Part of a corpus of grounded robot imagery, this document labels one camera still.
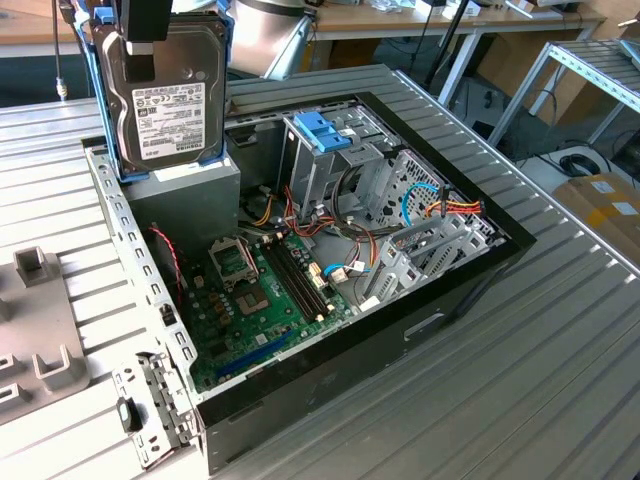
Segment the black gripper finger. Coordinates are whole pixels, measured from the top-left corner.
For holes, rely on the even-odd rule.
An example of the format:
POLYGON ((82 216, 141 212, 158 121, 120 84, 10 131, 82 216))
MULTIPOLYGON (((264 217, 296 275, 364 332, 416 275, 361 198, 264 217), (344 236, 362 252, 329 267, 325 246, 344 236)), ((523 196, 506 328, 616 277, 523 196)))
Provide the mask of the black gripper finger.
POLYGON ((123 66, 126 80, 154 80, 154 43, 167 38, 171 1, 122 2, 123 66))

